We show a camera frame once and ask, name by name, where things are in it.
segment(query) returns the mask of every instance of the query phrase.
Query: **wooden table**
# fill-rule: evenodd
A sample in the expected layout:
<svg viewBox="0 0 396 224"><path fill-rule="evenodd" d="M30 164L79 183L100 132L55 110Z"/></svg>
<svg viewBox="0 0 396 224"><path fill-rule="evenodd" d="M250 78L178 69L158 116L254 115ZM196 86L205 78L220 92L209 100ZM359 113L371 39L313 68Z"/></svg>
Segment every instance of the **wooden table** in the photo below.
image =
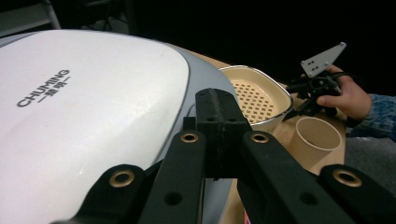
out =
<svg viewBox="0 0 396 224"><path fill-rule="evenodd" d="M223 63L212 58L206 57L205 55L201 55L195 52L190 51L192 54L198 56L201 59L206 60L207 62L213 64L217 68L222 68L226 66L230 66L227 63ZM304 100L301 100L296 97L296 93L291 95L293 98L293 106L297 108ZM324 119L332 124L341 134L343 141L341 150L335 150L331 152L330 155L327 156L325 160L322 160L317 165L312 167L309 171L313 174L318 175L321 167L328 164L343 164L344 163L344 155L345 155L345 142L346 142L346 120L347 117L341 112L337 111L337 115L334 118L330 118L326 116L324 112L318 113L315 117ZM282 121L272 132L272 135L279 141L279 143L287 149L289 147L289 142L291 136L294 132L294 126L298 119L302 117L294 117L292 119L288 119L286 121ZM243 224L245 223L245 210L244 206L241 203L241 199L239 198L238 191L236 189L236 179L233 181L232 188L229 193L228 202L226 204L224 210L224 217L220 224Z"/></svg>

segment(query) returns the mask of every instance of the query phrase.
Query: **perforated steamer tray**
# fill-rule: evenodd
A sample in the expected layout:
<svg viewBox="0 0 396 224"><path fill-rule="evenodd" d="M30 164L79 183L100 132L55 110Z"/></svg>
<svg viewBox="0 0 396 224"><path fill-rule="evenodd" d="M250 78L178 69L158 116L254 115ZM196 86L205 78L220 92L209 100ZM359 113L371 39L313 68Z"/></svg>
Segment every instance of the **perforated steamer tray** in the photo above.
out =
<svg viewBox="0 0 396 224"><path fill-rule="evenodd" d="M220 71L232 82L239 107L253 130L271 133L292 110L290 94L264 72L245 65Z"/></svg>

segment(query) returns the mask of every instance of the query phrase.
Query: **white cup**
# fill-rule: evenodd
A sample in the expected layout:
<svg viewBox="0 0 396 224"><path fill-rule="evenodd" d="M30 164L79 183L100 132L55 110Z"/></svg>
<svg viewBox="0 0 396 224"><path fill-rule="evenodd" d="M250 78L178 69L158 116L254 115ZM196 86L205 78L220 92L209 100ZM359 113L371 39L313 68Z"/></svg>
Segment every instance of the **white cup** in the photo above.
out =
<svg viewBox="0 0 396 224"><path fill-rule="evenodd" d="M335 150L341 148L341 134L327 121L314 117L297 120L290 139L288 152L305 170L319 173L326 160Z"/></svg>

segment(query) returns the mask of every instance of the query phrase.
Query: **dark background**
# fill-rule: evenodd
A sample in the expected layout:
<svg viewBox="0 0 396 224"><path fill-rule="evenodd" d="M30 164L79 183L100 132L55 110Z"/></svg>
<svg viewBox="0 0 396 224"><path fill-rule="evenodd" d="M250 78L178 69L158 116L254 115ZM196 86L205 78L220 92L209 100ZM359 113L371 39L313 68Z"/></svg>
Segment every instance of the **dark background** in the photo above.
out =
<svg viewBox="0 0 396 224"><path fill-rule="evenodd" d="M51 1L63 29L78 29L86 18L76 1ZM301 61L345 42L334 63L362 77L368 92L396 95L396 4L391 0L117 2L114 13L134 16L133 35L253 66L286 84L304 72Z"/></svg>

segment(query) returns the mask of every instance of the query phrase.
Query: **sleeve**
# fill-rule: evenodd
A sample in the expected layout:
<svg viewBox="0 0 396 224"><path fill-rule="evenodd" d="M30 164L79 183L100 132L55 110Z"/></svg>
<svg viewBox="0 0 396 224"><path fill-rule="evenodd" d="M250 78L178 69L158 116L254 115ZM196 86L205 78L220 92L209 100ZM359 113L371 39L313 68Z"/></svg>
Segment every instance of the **sleeve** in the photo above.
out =
<svg viewBox="0 0 396 224"><path fill-rule="evenodd" d="M370 94L372 107L367 117L354 126L349 137L388 137L396 142L396 96Z"/></svg>

